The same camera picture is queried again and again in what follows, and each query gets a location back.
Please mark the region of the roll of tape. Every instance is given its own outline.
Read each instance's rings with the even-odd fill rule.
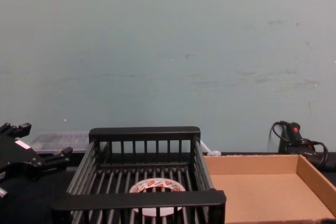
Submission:
[[[185,188],[178,182],[167,178],[149,178],[139,181],[134,186],[131,187],[130,193],[144,193],[149,188],[153,187],[164,187],[173,191],[185,191]],[[172,215],[174,213],[173,207],[161,207],[160,216]],[[156,217],[155,208],[144,208],[142,209],[142,214],[145,216]]]

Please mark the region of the gray wall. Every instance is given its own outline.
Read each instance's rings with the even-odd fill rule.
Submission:
[[[335,0],[0,0],[0,122],[196,125],[210,148],[274,151],[288,120],[335,151],[335,17]]]

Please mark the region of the cardboard box lid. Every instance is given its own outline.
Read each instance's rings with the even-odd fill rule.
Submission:
[[[205,157],[226,223],[335,218],[336,188],[297,155]]]

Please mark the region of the black cable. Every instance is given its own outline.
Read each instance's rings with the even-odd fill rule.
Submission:
[[[294,142],[291,142],[290,140],[287,140],[285,139],[284,137],[282,137],[281,135],[279,135],[276,130],[275,130],[275,126],[288,126],[289,123],[286,122],[286,121],[278,121],[278,122],[275,122],[270,131],[269,131],[269,138],[271,137],[271,133],[272,131],[274,132],[274,134],[280,138],[281,140],[284,140],[285,142],[287,142],[287,146],[286,146],[286,149],[288,149],[288,147],[291,147],[291,146],[300,146],[300,145],[305,145],[305,146],[309,146],[310,148],[312,148],[314,151],[315,151],[315,146],[316,145],[321,145],[323,147],[323,156],[319,162],[319,164],[317,165],[318,168],[322,168],[327,160],[328,160],[328,149],[327,147],[322,143],[322,142],[317,142],[317,141],[312,141],[312,140],[309,140],[307,138],[302,138],[298,141],[294,141]]]
[[[283,138],[282,136],[280,136],[280,135],[276,132],[276,130],[275,130],[275,126],[277,126],[277,125],[279,125],[279,126],[283,126],[283,125],[285,125],[285,126],[286,126],[286,125],[288,125],[288,124],[289,124],[289,123],[286,122],[286,121],[278,121],[278,122],[275,122],[275,123],[272,125],[272,127],[271,127],[271,129],[270,129],[270,131],[269,131],[269,136],[268,136],[268,138],[271,138],[271,133],[272,133],[272,131],[273,131],[274,134],[275,134],[275,136],[277,136],[277,137],[280,138],[281,140],[284,140],[284,141],[290,143],[289,140],[287,140],[287,139]]]

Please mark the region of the black table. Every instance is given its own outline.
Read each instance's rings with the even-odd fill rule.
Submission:
[[[223,153],[229,154],[260,154],[267,153]],[[83,154],[76,154],[73,165],[78,165]],[[336,153],[330,158],[336,160]],[[0,200],[1,224],[52,224],[50,215],[51,201],[64,193],[75,174],[74,170],[55,173],[32,182],[24,178],[14,178],[0,184],[10,193],[10,197]],[[336,172],[323,173],[336,186]]]

